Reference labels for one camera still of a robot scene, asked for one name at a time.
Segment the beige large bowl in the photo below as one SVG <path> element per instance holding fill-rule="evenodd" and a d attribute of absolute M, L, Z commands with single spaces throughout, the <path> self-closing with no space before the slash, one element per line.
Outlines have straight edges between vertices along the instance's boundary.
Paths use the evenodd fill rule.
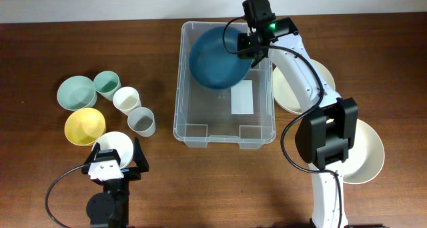
<path fill-rule="evenodd" d="M 326 83 L 333 89 L 336 89 L 334 78 L 330 71 L 320 62 L 312 59 L 314 67 L 318 73 L 325 79 Z M 300 104 L 296 99 L 289 83 L 279 68 L 273 70 L 273 94 L 276 103 L 287 112 L 300 115 L 302 113 Z"/>

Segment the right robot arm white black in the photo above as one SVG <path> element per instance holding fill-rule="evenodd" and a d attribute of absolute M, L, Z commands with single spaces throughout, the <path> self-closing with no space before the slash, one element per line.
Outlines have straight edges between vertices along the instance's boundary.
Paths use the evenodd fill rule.
<path fill-rule="evenodd" d="M 245 0 L 244 19 L 250 32 L 238 36 L 238 57 L 259 62 L 268 58 L 286 78 L 301 113 L 283 130 L 298 124 L 295 144 L 304 168 L 312 176 L 314 210 L 312 227 L 347 227 L 343 176 L 339 173 L 354 146 L 358 106 L 343 99 L 318 73 L 298 28 L 289 17 L 278 19 L 268 0 Z"/>

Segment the dark blue large bowl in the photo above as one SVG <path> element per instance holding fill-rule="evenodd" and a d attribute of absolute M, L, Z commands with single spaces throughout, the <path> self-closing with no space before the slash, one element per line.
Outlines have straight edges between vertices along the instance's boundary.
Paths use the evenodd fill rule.
<path fill-rule="evenodd" d="M 233 27 L 215 27 L 192 45 L 189 70 L 200 85 L 212 90 L 224 90 L 246 77 L 252 61 L 233 54 L 237 50 L 239 33 Z"/>

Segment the yellow small bowl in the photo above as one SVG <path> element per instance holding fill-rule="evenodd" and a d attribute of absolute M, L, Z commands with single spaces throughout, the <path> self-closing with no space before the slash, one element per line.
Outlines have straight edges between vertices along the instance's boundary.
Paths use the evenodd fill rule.
<path fill-rule="evenodd" d="M 64 126 L 67 140 L 77 146 L 93 145 L 105 132 L 105 117 L 94 108 L 74 111 L 67 118 Z"/>

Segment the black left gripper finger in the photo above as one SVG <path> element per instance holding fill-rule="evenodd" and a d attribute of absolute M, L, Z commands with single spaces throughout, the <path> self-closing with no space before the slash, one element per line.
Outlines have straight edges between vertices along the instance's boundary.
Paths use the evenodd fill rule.
<path fill-rule="evenodd" d="M 96 155 L 98 154 L 100 150 L 100 144 L 95 143 L 95 146 L 91 150 L 91 153 L 89 154 L 88 158 L 85 160 L 84 165 L 88 165 L 95 161 Z"/>
<path fill-rule="evenodd" d="M 149 164 L 145 155 L 143 154 L 139 139 L 134 138 L 133 142 L 133 161 L 135 162 L 140 173 L 145 173 L 149 171 Z"/>

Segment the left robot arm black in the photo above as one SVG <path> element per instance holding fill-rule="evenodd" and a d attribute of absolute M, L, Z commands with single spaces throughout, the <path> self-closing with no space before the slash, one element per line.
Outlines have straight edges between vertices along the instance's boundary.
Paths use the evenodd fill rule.
<path fill-rule="evenodd" d="M 81 172 L 103 191 L 87 202 L 86 213 L 91 227 L 127 227 L 129 225 L 129 182 L 139 181 L 149 171 L 149 164 L 136 137 L 132 143 L 135 167 L 121 168 L 121 155 L 115 149 L 102 150 L 95 144 L 83 163 Z"/>

